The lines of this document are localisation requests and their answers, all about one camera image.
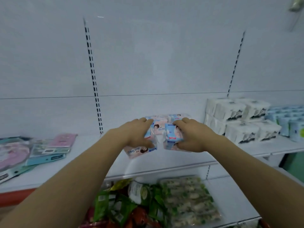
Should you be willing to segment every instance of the person's right hand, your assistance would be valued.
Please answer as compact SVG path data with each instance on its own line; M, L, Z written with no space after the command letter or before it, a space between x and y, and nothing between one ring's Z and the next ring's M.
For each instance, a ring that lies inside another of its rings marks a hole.
M183 132L184 141L178 143L179 149L192 152L208 151L208 144L216 142L219 136L208 126L194 119L183 118L174 121L173 124Z

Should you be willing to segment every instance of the orange-red strip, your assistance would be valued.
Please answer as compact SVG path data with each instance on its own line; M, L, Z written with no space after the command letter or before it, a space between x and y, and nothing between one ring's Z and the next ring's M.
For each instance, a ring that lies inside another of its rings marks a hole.
M36 188L0 194L0 207L15 206L27 198Z

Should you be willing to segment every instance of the person's left hand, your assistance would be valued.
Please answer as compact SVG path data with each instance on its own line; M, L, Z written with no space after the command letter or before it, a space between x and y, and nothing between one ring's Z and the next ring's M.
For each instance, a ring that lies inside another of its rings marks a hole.
M146 118L134 119L133 121L127 122L113 130L116 130L116 132L126 139L127 146L133 148L138 146L153 148L153 143L147 139L144 139L144 136L153 121L153 119L147 120Z

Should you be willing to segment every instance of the forearm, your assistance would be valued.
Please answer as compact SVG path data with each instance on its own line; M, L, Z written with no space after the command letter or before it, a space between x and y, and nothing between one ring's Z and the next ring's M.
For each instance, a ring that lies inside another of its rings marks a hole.
M124 146L120 134L108 132L35 190L0 226L77 227Z
M304 227L304 188L241 150L224 136L208 151L227 170L259 214L273 227Z

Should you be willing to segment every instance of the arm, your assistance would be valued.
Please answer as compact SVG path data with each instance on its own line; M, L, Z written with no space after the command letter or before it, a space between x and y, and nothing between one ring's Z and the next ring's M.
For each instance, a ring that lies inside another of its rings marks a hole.
M175 121L184 132L180 149L208 151L231 175L259 214L278 228L304 227L304 188L193 119Z
M153 147L143 138L152 122L135 119L109 130L20 203L0 227L78 227L121 150L126 145Z

